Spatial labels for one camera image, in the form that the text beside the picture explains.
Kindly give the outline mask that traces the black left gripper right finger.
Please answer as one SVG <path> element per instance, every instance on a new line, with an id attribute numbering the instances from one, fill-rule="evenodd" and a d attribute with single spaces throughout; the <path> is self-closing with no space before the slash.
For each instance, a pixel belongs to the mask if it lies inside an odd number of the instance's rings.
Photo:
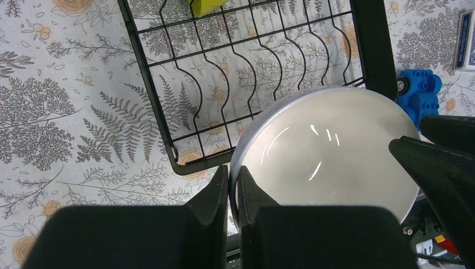
<path id="1" fill-rule="evenodd" d="M 242 166 L 242 268 L 417 268 L 399 221 L 372 206 L 281 206 Z"/>

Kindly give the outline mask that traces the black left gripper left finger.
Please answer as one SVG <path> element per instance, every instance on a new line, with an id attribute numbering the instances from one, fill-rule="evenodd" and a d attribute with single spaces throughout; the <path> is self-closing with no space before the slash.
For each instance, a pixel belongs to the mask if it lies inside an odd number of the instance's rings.
<path id="1" fill-rule="evenodd" d="M 45 224 L 24 268 L 224 268 L 229 172 L 180 206 L 68 206 Z"/>

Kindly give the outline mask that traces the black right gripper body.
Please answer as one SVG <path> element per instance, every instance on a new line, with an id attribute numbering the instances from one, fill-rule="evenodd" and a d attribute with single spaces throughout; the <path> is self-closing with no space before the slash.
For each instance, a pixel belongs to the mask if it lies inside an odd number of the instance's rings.
<path id="1" fill-rule="evenodd" d="M 428 142 L 402 136 L 389 151 L 422 189 L 463 264 L 474 267 L 474 117 L 427 115 Z"/>

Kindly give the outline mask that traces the white bowl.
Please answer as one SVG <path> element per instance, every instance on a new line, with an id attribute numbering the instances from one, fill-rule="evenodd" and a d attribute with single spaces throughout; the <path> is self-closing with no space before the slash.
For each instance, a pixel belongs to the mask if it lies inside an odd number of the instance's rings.
<path id="1" fill-rule="evenodd" d="M 237 216 L 237 177 L 246 167 L 280 205 L 360 205 L 408 216 L 418 185 L 389 143 L 420 135 L 390 98 L 359 87 L 317 87 L 278 99 L 254 117 L 230 163 L 230 204 Z"/>

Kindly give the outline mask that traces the yellow-green bowl in rack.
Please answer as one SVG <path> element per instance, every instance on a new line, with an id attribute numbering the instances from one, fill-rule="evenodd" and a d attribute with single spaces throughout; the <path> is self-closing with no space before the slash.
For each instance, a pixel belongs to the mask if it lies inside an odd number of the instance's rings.
<path id="1" fill-rule="evenodd" d="M 193 15 L 198 18 L 209 14 L 210 12 L 222 7 L 229 0 L 189 0 L 188 3 L 192 9 Z"/>

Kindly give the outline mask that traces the blue toy car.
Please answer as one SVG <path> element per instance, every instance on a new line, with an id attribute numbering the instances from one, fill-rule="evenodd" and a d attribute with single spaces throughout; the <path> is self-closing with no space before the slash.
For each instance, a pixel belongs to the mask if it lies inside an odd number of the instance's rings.
<path id="1" fill-rule="evenodd" d="M 427 115 L 439 114 L 438 93 L 441 78 L 429 69 L 405 69 L 397 78 L 396 103 L 408 114 L 419 129 L 420 120 Z"/>

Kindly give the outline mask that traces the blue card deck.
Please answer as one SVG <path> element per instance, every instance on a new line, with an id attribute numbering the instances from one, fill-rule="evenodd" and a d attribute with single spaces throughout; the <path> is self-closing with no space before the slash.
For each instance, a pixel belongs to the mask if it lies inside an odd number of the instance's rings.
<path id="1" fill-rule="evenodd" d="M 474 72 L 474 10 L 460 14 L 456 41 L 454 69 Z"/>

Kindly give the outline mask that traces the floral table mat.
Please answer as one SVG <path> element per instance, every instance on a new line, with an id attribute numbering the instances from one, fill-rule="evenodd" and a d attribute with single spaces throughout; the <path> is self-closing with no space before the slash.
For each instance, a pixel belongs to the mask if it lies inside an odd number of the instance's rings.
<path id="1" fill-rule="evenodd" d="M 180 206 L 230 163 L 255 116 L 317 87 L 396 102 L 397 76 L 429 69 L 437 97 L 474 78 L 453 70 L 470 1 L 30 1 L 1 19 L 1 267 L 23 265 L 68 206 Z"/>

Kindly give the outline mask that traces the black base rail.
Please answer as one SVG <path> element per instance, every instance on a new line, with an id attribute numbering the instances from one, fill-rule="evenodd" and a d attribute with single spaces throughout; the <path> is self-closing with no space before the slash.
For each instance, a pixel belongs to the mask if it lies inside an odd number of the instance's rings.
<path id="1" fill-rule="evenodd" d="M 232 217 L 228 220 L 226 268 L 241 268 L 239 234 Z M 455 248 L 439 227 L 430 208 L 414 206 L 403 222 L 403 234 L 413 250 L 429 256 L 419 258 L 419 268 L 464 268 Z"/>

